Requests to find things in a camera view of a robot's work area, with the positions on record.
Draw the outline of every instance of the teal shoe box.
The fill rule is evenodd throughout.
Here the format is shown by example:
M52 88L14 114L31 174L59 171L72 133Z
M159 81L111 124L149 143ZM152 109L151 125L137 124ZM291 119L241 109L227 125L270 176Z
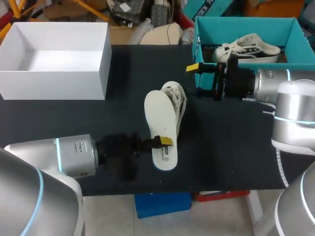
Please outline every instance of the teal shoe box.
M254 71L260 68L315 71L315 54L295 18L198 17L192 45L194 63L205 62L203 49L214 50L250 33L282 48L287 63L240 63L240 67ZM211 89L213 77L209 73L195 74L196 86Z
M195 21L201 16L221 16L233 0L189 0L183 13Z

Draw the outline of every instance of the white cardboard box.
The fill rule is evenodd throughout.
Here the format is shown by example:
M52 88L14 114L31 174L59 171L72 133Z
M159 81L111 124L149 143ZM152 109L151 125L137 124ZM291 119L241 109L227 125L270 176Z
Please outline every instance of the white cardboard box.
M0 46L0 93L5 100L104 100L111 55L107 23L14 23Z

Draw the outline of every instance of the sneaker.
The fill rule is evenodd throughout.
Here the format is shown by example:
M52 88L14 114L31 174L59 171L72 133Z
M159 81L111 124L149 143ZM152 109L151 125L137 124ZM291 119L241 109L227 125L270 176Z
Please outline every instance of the sneaker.
M276 63L280 48L265 43L261 38L251 33L235 40L233 43L223 43L213 54L214 62L227 62L236 58L242 63Z
M151 137L168 137L173 141L173 146L152 149L153 163L160 170L169 171L177 165L176 140L186 101L182 86L173 81L167 82L161 90L149 92L145 98L144 111Z

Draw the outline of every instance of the black tabletop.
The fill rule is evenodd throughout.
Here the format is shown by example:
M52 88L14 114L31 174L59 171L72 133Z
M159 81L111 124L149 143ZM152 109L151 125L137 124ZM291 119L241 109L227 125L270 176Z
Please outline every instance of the black tabletop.
M79 179L83 195L250 190L284 188L276 150L271 145L272 108L225 99L196 98L191 46L112 46L105 101L0 100L0 147L8 144L91 134L150 132L144 115L146 94L167 81L181 83L188 105L178 138L178 164L158 170L149 154L142 155L135 181L122 182L115 171L99 167L96 175ZM290 183L314 161L281 152Z

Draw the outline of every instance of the shoelace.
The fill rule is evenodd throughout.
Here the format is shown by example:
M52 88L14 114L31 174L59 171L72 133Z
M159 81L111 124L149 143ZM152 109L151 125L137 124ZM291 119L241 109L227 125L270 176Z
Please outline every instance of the shoelace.
M186 97L185 93L184 92L181 93L181 90L184 91L182 87L179 88L177 86L171 86L171 87L163 88L163 91L166 94L170 94L172 96L171 99L174 102L175 107L176 107L176 132L177 132L177 136L178 136L179 127L181 125L181 121L182 121L182 118L183 118L183 115L184 115L184 112L186 109L186 101L187 101L187 97Z
M241 47L241 46L239 46L237 44L237 41L234 41L233 43L223 43L222 46L225 47L225 48L229 48L229 49L226 50L218 58L221 58L225 54L227 54L227 58L230 58L230 55L231 55L232 52L241 53L241 52L246 51L246 48L252 48L252 46L243 46L243 47Z

